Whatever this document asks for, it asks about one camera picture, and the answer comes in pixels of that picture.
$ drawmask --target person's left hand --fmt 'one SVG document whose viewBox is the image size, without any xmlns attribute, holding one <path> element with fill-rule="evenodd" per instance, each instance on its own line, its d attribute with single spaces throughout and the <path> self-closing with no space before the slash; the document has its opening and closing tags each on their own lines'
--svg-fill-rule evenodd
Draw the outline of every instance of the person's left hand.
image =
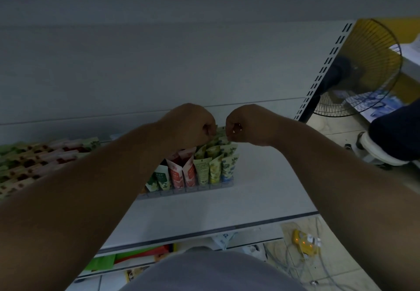
<svg viewBox="0 0 420 291">
<path fill-rule="evenodd" d="M 213 115 L 200 105 L 182 104 L 159 120 L 174 137 L 178 149 L 187 149 L 210 141 L 216 135 Z"/>
</svg>

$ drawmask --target fan grille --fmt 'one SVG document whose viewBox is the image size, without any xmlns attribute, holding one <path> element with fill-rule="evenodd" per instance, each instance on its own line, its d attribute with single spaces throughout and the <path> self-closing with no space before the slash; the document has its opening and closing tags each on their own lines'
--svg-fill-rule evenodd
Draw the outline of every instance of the fan grille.
<svg viewBox="0 0 420 291">
<path fill-rule="evenodd" d="M 401 72 L 396 37 L 374 19 L 358 20 L 337 56 L 350 60 L 352 70 L 321 95 L 314 111 L 318 115 L 342 117 L 367 110 L 389 93 Z"/>
</svg>

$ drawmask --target yellow power strip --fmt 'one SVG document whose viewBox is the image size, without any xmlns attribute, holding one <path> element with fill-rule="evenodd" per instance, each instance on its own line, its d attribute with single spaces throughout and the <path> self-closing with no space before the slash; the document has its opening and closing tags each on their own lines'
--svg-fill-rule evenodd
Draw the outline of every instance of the yellow power strip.
<svg viewBox="0 0 420 291">
<path fill-rule="evenodd" d="M 297 229 L 293 230 L 292 242 L 297 246 L 303 257 L 305 255 L 314 257 L 321 251 L 321 239 Z"/>
</svg>

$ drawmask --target person's left arm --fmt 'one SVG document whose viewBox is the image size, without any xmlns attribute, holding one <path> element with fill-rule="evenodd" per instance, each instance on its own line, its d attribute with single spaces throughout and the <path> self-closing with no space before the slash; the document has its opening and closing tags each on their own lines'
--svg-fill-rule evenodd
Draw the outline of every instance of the person's left arm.
<svg viewBox="0 0 420 291">
<path fill-rule="evenodd" d="M 206 143 L 215 133 L 206 109 L 184 104 L 1 203 L 2 289 L 65 290 L 159 163 L 176 150 Z"/>
</svg>

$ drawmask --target person's right arm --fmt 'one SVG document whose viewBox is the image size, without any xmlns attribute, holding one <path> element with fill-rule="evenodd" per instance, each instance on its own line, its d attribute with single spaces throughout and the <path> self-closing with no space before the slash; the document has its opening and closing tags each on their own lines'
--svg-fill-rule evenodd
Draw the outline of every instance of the person's right arm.
<svg viewBox="0 0 420 291">
<path fill-rule="evenodd" d="M 419 290 L 420 195 L 306 124 L 258 105 L 226 119 L 232 141 L 273 146 L 320 214 L 383 290 Z"/>
</svg>

